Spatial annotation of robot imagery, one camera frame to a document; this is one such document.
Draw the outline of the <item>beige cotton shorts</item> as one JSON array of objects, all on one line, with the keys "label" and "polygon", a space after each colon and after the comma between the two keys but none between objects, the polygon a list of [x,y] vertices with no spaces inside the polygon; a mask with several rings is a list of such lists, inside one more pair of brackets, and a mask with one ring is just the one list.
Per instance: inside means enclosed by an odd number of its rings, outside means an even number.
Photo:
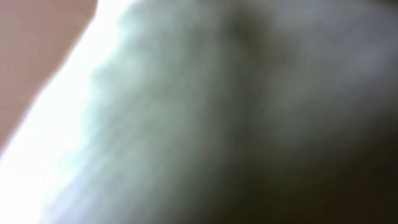
[{"label": "beige cotton shorts", "polygon": [[397,2],[99,1],[1,222],[396,223]]}]

